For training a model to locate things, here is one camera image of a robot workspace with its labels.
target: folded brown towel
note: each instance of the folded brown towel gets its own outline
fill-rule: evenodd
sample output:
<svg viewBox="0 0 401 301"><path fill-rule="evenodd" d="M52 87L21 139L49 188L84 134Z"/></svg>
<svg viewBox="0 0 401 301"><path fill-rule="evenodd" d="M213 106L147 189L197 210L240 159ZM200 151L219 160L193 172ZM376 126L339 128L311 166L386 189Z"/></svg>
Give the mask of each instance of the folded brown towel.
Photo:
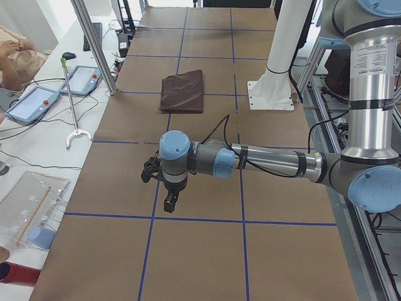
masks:
<svg viewBox="0 0 401 301"><path fill-rule="evenodd" d="M162 80L159 110L170 113L203 112L203 73L194 70Z"/></svg>

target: reacher grabber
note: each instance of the reacher grabber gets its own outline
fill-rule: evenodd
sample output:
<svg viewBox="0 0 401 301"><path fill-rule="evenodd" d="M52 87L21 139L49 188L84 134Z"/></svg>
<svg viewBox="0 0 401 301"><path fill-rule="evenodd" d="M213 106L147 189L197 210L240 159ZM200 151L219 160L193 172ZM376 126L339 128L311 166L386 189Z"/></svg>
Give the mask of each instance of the reacher grabber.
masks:
<svg viewBox="0 0 401 301"><path fill-rule="evenodd" d="M71 109L71 113L73 116L74 128L75 128L75 130L70 135L68 135L67 141L66 141L66 147L67 147L67 149L70 149L71 140L73 140L75 137L78 137L80 135L86 135L86 136L88 136L89 140L92 141L92 135L89 133L89 131L80 129L78 126L78 121L77 121L76 115L75 115L73 97L71 95L71 90L70 90L70 83L68 82L68 71L67 71L67 66L65 64L66 60L64 58L62 58L60 60L61 60L61 66L63 66L65 85L67 87L68 98L70 99L70 109Z"/></svg>

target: tablet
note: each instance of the tablet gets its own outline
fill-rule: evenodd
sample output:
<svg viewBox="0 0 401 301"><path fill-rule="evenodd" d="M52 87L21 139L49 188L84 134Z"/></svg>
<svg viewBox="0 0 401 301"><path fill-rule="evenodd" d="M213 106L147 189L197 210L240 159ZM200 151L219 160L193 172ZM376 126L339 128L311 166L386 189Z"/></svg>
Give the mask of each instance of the tablet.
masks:
<svg viewBox="0 0 401 301"><path fill-rule="evenodd" d="M34 87L5 115L24 124L32 124L58 100L60 93L43 87Z"/></svg>
<svg viewBox="0 0 401 301"><path fill-rule="evenodd" d="M68 75L71 94L79 96L87 96L98 85L101 76L97 67L75 66L73 71ZM60 93L67 94L66 83L59 89Z"/></svg>

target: red cylinder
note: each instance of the red cylinder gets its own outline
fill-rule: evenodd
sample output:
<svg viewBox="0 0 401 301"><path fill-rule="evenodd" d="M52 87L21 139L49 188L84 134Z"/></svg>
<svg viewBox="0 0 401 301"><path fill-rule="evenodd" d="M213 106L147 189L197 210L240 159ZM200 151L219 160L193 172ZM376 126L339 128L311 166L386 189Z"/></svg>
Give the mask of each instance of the red cylinder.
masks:
<svg viewBox="0 0 401 301"><path fill-rule="evenodd" d="M34 287L39 274L40 270L37 268L17 265L8 261L0 263L0 283Z"/></svg>

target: table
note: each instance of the table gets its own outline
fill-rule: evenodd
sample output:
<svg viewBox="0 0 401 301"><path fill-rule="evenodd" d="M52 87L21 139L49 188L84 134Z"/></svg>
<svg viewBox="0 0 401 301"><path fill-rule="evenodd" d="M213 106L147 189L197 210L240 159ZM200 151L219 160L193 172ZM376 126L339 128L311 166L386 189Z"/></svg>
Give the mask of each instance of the table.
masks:
<svg viewBox="0 0 401 301"><path fill-rule="evenodd" d="M270 9L147 8L31 301L357 300L324 186L190 175L169 214L140 180L166 130L201 141L226 114L229 141L305 151L302 105L249 110L275 27ZM195 69L203 114L161 114L161 80Z"/></svg>
<svg viewBox="0 0 401 301"><path fill-rule="evenodd" d="M93 22L102 22L104 35L102 39L102 48L110 66L112 66L115 55L118 53L117 36L114 30L108 30L109 25L113 28L117 27L118 23L112 20L112 17L92 17ZM40 69L34 79L38 81L47 78L63 78L64 74L61 68L60 58L62 53L66 51L76 53L75 59L67 61L69 70L72 70L75 65L96 66L92 52L83 52L82 44L83 32L79 22L76 21L65 34L65 37L60 41L58 46L53 50L52 54L49 56L46 63L43 65L42 69ZM61 86L62 81L41 82L39 84L43 87L57 90ZM26 89L25 93L30 91L34 86L35 85L30 85ZM75 106L75 112L79 118L84 111L96 105L90 109L79 121L79 125L82 129L89 130L92 134L94 134L109 99L109 94L105 83L101 82L96 90L92 92L91 96L93 98L87 97L82 100L82 102L77 104ZM74 97L75 102L80 100L81 97ZM68 96L62 96L58 102L56 102L49 109L44 119L47 120L56 115L58 112L67 108L67 110L57 115L54 119L62 119L72 123L69 107L70 103ZM0 125L0 130L7 130L14 127L16 127L16 123L7 119ZM12 154L13 156L20 157L32 164L40 164L43 166L82 167L85 157L91 146L91 141L89 141L87 137L75 138L71 142L70 150L66 150L66 138L73 131L73 129L73 125L68 125L57 121L52 123L40 122L33 128L27 130L25 133L6 140L1 139L13 134L17 134L22 130L17 129L7 132L0 132L0 143L2 143L0 150L7 152L8 154ZM0 177L0 199L3 199L7 195L7 193L26 171L33 171L52 176L63 177L70 180L70 186L63 196L64 200L69 200L76 180L80 174L80 170L77 169L42 169L40 167L31 167L2 153L0 153L0 160L5 162L10 167L9 172ZM8 244L7 240L0 236L0 245L4 244ZM41 268L43 266L48 254L48 252L45 251L27 248L20 248L10 251L11 256L8 259L9 261L35 268ZM0 284L0 300L27 300L29 299L32 290L33 289L29 287Z"/></svg>

